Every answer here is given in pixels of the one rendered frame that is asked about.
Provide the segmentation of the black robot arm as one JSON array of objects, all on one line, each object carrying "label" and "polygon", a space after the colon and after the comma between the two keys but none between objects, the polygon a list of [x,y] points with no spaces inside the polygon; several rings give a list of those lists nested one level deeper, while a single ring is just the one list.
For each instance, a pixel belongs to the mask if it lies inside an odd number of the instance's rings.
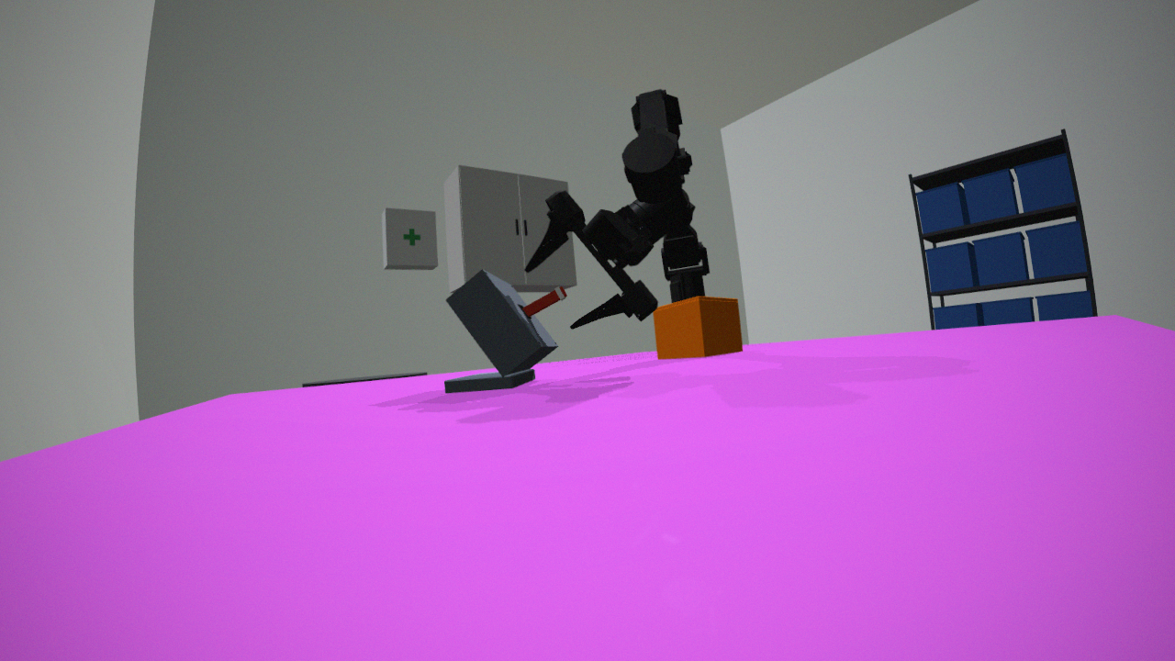
[{"label": "black robot arm", "polygon": [[[682,124],[678,99],[665,89],[654,89],[636,96],[631,110],[638,137],[624,148],[622,162],[637,197],[632,203],[649,214],[664,237],[662,261],[665,279],[670,281],[672,304],[684,298],[705,297],[701,276],[710,272],[709,250],[701,247],[697,232],[689,225],[696,207],[682,184],[685,183],[684,174],[691,171],[692,160],[685,148],[678,147],[678,124]],[[605,258],[620,259],[622,267],[638,267],[654,247],[647,240],[647,229],[634,230],[627,223],[630,215],[626,207],[618,213],[600,209],[582,229]]]}]

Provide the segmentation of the red square peg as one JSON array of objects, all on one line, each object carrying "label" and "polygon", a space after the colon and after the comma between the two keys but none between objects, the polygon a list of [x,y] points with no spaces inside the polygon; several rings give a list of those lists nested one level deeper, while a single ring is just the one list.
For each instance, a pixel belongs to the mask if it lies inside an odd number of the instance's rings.
[{"label": "red square peg", "polygon": [[562,286],[556,286],[553,292],[537,298],[537,301],[533,301],[532,304],[523,306],[523,312],[526,313],[526,317],[532,317],[533,313],[540,312],[540,310],[545,309],[545,306],[551,306],[557,301],[564,301],[565,297],[568,297],[568,295],[564,292],[564,289]]}]

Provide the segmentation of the grey sloped panel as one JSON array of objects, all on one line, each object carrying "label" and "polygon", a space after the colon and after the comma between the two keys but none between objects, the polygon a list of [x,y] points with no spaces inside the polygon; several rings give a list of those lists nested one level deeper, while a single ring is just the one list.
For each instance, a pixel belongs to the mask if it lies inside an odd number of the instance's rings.
[{"label": "grey sloped panel", "polygon": [[497,372],[466,375],[444,382],[445,393],[486,392],[523,386],[533,380],[532,366],[553,352],[553,336],[536,317],[523,312],[523,298],[510,282],[486,269],[466,279],[446,298]]}]

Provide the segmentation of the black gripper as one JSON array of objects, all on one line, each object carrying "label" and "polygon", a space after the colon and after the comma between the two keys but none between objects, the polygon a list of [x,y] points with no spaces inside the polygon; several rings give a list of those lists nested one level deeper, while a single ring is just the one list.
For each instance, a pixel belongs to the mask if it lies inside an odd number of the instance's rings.
[{"label": "black gripper", "polygon": [[[564,242],[569,240],[568,231],[575,231],[576,236],[582,241],[588,250],[599,259],[600,267],[606,269],[606,274],[611,275],[611,279],[615,279],[616,284],[622,289],[620,294],[616,294],[615,297],[609,298],[605,304],[597,306],[590,313],[585,313],[585,317],[577,319],[575,325],[571,325],[572,330],[575,328],[580,328],[588,325],[588,323],[595,319],[603,319],[605,317],[612,317],[616,313],[626,313],[627,318],[634,317],[643,321],[649,317],[650,313],[654,312],[658,306],[658,301],[652,296],[651,290],[643,284],[639,279],[633,282],[622,267],[620,259],[615,261],[616,267],[611,267],[607,258],[603,256],[599,247],[593,243],[592,240],[585,237],[582,229],[588,225],[585,223],[584,213],[580,205],[577,205],[575,198],[572,198],[566,191],[553,193],[546,200],[548,207],[550,207],[548,217],[550,221],[549,229],[545,234],[544,241],[540,243],[540,248],[533,252],[533,258],[529,262],[525,271],[529,272],[536,267],[540,267],[540,263],[549,258],[555,250],[558,250]],[[660,232],[654,225],[654,222],[649,217],[647,213],[643,213],[642,207],[630,204],[626,205],[631,215],[627,217],[627,223],[632,225],[634,230],[640,230],[642,227],[650,231],[650,237],[647,238],[652,244],[662,240]],[[595,250],[599,250],[598,252]]]}]

